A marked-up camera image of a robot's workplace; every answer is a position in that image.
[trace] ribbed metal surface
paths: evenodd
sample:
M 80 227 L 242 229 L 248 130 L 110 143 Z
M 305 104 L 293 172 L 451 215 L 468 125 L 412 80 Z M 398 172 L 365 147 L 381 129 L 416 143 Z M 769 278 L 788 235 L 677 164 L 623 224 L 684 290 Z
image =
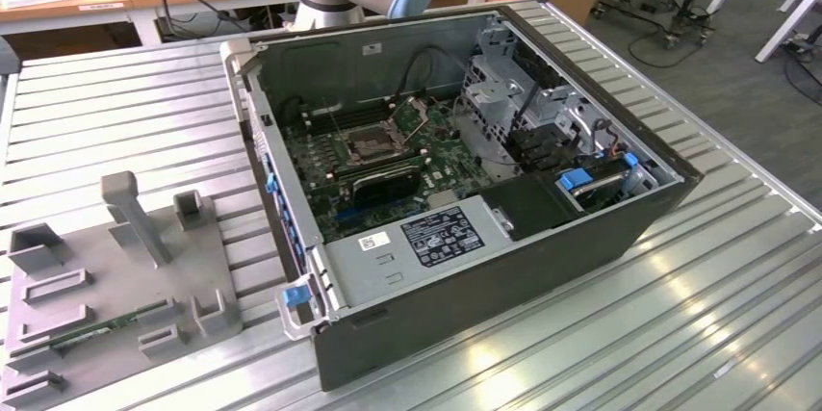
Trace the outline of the ribbed metal surface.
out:
M 621 259 L 332 393 L 320 392 L 309 343 L 290 342 L 277 319 L 270 288 L 284 275 L 230 120 L 218 42 L 24 65 L 0 132 L 10 142 L 4 245 L 21 223 L 46 219 L 66 232 L 106 221 L 101 173 L 136 172 L 149 210 L 194 187 L 216 198 L 245 323 L 233 339 L 61 409 L 820 406 L 817 213 L 560 13 L 533 1 L 511 7 L 704 180 Z M 4 263 L 0 294 L 8 276 Z

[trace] floor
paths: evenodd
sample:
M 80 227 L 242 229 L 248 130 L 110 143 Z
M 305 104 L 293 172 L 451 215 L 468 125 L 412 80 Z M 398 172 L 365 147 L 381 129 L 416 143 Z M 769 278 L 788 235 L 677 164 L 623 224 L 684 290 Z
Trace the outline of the floor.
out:
M 697 0 L 697 5 L 704 7 L 708 2 Z M 653 30 L 651 25 L 609 12 L 600 20 L 591 18 L 585 26 L 731 143 L 822 209 L 822 163 L 816 162 L 822 106 L 788 85 L 780 51 L 767 63 L 753 61 L 784 20 L 784 14 L 775 10 L 781 2 L 728 0 L 713 17 L 713 36 L 701 50 L 671 69 L 639 63 L 627 52 L 631 41 Z M 822 14 L 809 13 L 799 31 L 807 33 L 820 23 Z M 680 49 L 668 51 L 659 37 L 640 42 L 633 52 L 645 61 L 665 64 L 692 47 L 692 42 L 681 43 Z M 822 63 L 811 67 L 822 75 Z M 800 79 L 800 73 L 791 67 L 791 76 L 800 87 L 807 92 L 819 92 L 812 82 Z

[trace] blue latch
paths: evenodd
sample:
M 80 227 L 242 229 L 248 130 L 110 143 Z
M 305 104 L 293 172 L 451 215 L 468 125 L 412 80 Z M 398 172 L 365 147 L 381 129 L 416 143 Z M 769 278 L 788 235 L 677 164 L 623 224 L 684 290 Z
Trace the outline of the blue latch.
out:
M 268 178 L 265 179 L 265 191 L 268 194 L 272 194 L 278 190 L 280 186 L 277 185 L 277 179 L 273 176 L 273 172 L 268 173 Z
M 591 178 L 591 175 L 588 175 L 588 172 L 585 172 L 585 169 L 581 167 L 569 170 L 560 176 L 560 183 L 568 191 L 592 181 L 593 178 Z
M 628 163 L 628 166 L 631 168 L 633 168 L 636 164 L 639 164 L 639 159 L 636 158 L 636 155 L 632 153 L 625 153 L 625 156 L 621 159 L 625 160 L 625 163 Z
M 289 308 L 293 308 L 300 303 L 305 303 L 310 300 L 310 290 L 308 289 L 308 285 L 286 288 L 282 291 L 282 300 L 285 301 L 285 306 Z

